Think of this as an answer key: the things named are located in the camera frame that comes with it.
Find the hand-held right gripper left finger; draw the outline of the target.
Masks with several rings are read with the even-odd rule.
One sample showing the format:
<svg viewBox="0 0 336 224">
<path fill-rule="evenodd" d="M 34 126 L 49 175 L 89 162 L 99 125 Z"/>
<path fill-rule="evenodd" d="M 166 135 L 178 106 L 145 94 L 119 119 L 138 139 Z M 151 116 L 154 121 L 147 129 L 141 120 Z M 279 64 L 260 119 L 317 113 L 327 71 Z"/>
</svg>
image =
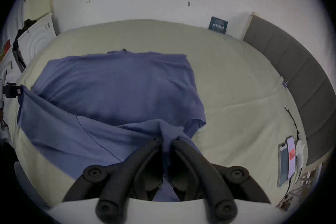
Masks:
<svg viewBox="0 0 336 224">
<path fill-rule="evenodd" d="M 163 183 L 162 138 L 139 147 L 123 162 L 86 167 L 63 202 L 98 198 L 95 214 L 103 223 L 121 223 L 129 198 L 152 201 Z"/>
</svg>

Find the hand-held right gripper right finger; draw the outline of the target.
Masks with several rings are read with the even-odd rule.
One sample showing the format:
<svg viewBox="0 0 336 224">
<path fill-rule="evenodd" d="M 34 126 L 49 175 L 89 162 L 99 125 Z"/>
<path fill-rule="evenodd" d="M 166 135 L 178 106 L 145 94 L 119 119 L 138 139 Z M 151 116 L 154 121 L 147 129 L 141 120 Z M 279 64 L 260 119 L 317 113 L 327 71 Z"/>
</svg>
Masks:
<svg viewBox="0 0 336 224">
<path fill-rule="evenodd" d="M 228 224 L 238 215 L 235 198 L 270 204 L 263 189 L 241 166 L 223 167 L 211 164 L 187 142 L 180 138 L 171 145 L 171 152 L 195 175 L 209 208 L 213 223 Z"/>
</svg>

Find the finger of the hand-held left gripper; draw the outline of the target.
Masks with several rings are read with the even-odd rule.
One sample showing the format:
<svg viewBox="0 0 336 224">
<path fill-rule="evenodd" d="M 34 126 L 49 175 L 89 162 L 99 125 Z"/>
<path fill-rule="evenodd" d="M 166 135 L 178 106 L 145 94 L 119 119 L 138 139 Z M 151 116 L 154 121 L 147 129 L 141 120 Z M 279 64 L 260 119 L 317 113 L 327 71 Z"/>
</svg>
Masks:
<svg viewBox="0 0 336 224">
<path fill-rule="evenodd" d="M 22 95 L 22 87 L 16 83 L 6 83 L 5 85 L 5 96 L 8 99 L 14 99 Z"/>
</svg>

